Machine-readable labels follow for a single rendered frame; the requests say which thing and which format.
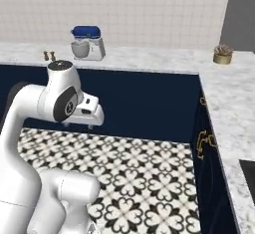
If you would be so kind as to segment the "blue and white stand mixer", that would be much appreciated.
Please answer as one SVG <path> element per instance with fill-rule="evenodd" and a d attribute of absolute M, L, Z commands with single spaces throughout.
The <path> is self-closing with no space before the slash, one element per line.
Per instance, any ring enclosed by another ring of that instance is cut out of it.
<path fill-rule="evenodd" d="M 75 26 L 71 50 L 76 60 L 101 61 L 106 55 L 101 29 L 95 25 Z"/>

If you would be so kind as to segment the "black hob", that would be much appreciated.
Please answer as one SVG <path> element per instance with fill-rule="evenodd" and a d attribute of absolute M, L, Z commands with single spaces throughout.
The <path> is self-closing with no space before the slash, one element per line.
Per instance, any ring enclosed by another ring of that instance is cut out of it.
<path fill-rule="evenodd" d="M 253 201 L 255 202 L 255 161 L 240 159 L 239 163 L 243 170 Z"/>

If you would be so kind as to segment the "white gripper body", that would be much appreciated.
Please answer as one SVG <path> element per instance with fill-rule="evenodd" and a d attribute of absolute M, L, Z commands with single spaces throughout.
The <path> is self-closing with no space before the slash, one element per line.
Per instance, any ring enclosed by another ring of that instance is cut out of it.
<path fill-rule="evenodd" d="M 76 109 L 72 115 L 70 115 L 64 123 L 79 123 L 87 125 L 102 125 L 105 120 L 105 114 L 101 106 L 97 106 L 96 111 L 93 114 L 83 114 L 81 109 Z"/>

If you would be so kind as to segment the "plant in gold pot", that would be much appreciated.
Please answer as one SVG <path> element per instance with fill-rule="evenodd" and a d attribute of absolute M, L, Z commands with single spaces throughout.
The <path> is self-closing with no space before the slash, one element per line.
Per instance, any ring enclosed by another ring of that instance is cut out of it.
<path fill-rule="evenodd" d="M 213 62 L 228 65 L 232 60 L 233 50 L 227 45 L 220 44 L 214 49 Z"/>

